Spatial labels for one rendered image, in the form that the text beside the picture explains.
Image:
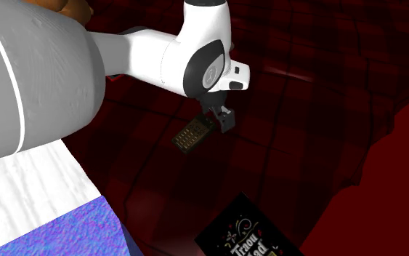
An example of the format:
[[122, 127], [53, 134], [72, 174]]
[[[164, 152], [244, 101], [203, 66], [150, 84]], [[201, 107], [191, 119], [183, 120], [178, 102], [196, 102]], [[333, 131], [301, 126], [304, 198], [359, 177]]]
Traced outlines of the black box with pale print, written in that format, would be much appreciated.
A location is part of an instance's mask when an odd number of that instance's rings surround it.
[[205, 256], [304, 256], [244, 193], [195, 238]]

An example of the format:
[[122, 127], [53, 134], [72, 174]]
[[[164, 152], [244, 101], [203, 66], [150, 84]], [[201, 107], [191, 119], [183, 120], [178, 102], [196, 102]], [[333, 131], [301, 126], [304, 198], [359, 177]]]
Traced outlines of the bed with dark red plaid blanket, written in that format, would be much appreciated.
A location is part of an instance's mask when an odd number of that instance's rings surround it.
[[198, 256], [195, 237], [245, 193], [296, 245], [409, 103], [409, 0], [227, 0], [235, 126], [173, 143], [199, 103], [128, 76], [65, 138], [145, 256]]

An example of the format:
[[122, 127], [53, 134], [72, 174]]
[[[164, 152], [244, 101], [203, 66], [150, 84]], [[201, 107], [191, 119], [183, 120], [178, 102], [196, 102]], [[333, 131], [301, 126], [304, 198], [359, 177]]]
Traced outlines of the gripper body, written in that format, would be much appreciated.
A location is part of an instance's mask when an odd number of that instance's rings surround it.
[[202, 112], [208, 113], [211, 107], [220, 107], [225, 104], [227, 91], [207, 92], [198, 98]]

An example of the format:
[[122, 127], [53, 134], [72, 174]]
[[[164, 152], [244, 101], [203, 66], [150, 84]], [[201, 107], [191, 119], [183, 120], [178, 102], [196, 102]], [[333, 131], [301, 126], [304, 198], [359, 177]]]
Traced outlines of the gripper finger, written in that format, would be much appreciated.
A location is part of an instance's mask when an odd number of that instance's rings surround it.
[[225, 133], [235, 126], [235, 112], [224, 105], [213, 106], [212, 112], [220, 123], [221, 133]]
[[205, 103], [201, 103], [201, 116], [200, 122], [202, 124], [214, 124], [212, 118], [209, 116], [211, 112], [211, 107]]

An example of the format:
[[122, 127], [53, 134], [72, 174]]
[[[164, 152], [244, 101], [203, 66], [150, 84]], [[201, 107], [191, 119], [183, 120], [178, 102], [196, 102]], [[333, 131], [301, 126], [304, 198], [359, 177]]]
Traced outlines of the white block with blue side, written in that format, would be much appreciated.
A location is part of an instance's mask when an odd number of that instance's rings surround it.
[[0, 256], [144, 256], [61, 140], [0, 158]]

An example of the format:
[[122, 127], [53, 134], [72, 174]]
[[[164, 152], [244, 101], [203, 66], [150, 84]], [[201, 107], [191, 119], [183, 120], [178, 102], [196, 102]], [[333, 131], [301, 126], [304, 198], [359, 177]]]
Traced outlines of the orange-brown rounded object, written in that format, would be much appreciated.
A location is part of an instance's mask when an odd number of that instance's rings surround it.
[[30, 4], [49, 9], [64, 16], [73, 18], [82, 25], [86, 25], [94, 10], [88, 5], [86, 0], [23, 0]]

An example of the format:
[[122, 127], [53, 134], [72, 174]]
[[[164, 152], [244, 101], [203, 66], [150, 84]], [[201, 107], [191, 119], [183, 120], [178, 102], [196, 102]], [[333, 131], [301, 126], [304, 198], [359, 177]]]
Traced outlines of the black remote control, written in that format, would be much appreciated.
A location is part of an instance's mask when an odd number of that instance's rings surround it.
[[215, 123], [200, 113], [193, 118], [171, 142], [184, 154], [188, 154], [201, 144], [216, 128]]

